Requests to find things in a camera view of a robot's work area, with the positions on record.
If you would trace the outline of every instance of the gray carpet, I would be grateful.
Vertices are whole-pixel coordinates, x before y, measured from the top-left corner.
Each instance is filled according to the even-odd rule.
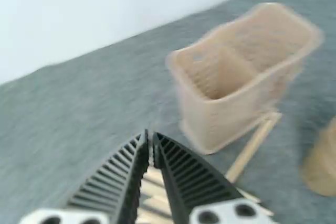
[[[59,206],[88,169],[144,127],[188,145],[177,124],[166,55],[268,1],[294,8],[321,27],[326,38],[282,100],[281,122],[238,185],[259,196],[281,223],[334,223],[336,199],[307,190],[299,165],[318,129],[336,111],[335,0],[231,0],[2,85],[0,222],[15,224],[37,207]],[[205,158],[225,171],[244,140]]]

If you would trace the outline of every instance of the screw hole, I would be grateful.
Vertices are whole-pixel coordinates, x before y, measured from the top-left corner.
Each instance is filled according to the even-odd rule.
[[[203,211],[198,215],[198,221],[202,224],[215,224],[219,222],[219,218],[214,212]]]
[[[236,206],[236,213],[238,216],[242,217],[252,217],[256,215],[254,209],[246,204],[240,204]]]
[[[84,221],[82,224],[100,224],[100,221],[97,219],[89,219]]]
[[[41,222],[41,224],[60,224],[60,223],[61,219],[57,216],[49,217]]]

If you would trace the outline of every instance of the plastic basket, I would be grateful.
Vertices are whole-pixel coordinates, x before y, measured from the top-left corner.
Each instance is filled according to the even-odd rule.
[[[336,118],[321,131],[320,138],[302,166],[306,185],[324,196],[336,196]]]
[[[263,3],[172,52],[167,65],[184,134],[203,154],[245,134],[281,98],[320,41],[313,24],[281,4]]]

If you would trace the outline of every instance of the woven basket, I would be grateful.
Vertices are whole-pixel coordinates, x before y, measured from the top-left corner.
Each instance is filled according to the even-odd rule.
[[[281,98],[320,41],[313,24],[281,4],[264,3],[172,52],[167,65],[182,131],[203,154],[239,138]]]

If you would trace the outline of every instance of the wooden popsicle stick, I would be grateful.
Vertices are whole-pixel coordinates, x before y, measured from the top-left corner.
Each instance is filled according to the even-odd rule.
[[[260,206],[260,207],[261,207],[261,211],[264,213],[264,215],[267,215],[267,216],[273,216],[274,215],[274,213],[271,210],[269,210],[265,207],[262,207],[262,206]]]
[[[256,196],[252,195],[252,194],[249,194],[239,188],[237,188],[237,190],[247,199],[253,201],[254,203],[260,203],[261,200],[259,198],[257,198]]]
[[[157,215],[153,212],[149,212],[142,208],[138,209],[138,213],[140,214],[141,218],[149,220],[152,224],[174,224],[172,219],[164,218],[163,216]]]
[[[151,224],[151,222],[147,220],[146,218],[144,218],[143,216],[139,216],[135,220],[135,224]]]
[[[162,174],[161,174],[160,170],[158,170],[158,169],[155,169],[153,167],[148,167],[147,172],[143,175],[143,177],[145,179],[154,181],[154,182],[158,183],[159,185],[164,186]]]
[[[167,193],[165,191],[165,189],[161,186],[158,186],[156,184],[150,183],[146,180],[142,180],[141,181],[141,188],[140,188],[140,192],[143,194],[146,194],[148,196],[161,196],[163,198],[167,197]]]
[[[172,212],[170,210],[170,206],[169,203],[167,201],[163,201],[161,199],[159,199],[157,196],[154,196],[150,199],[146,199],[143,202],[146,206],[149,206],[151,208],[154,208],[158,211],[161,211],[167,215],[172,215]]]
[[[253,134],[252,138],[246,144],[242,152],[238,155],[235,162],[226,173],[225,177],[227,178],[227,180],[229,180],[231,183],[234,183],[237,180],[238,176],[244,170],[246,164],[259,149],[260,145],[263,143],[268,133],[273,129],[273,127],[280,118],[281,113],[273,112],[270,114],[268,119],[262,122],[262,124]]]

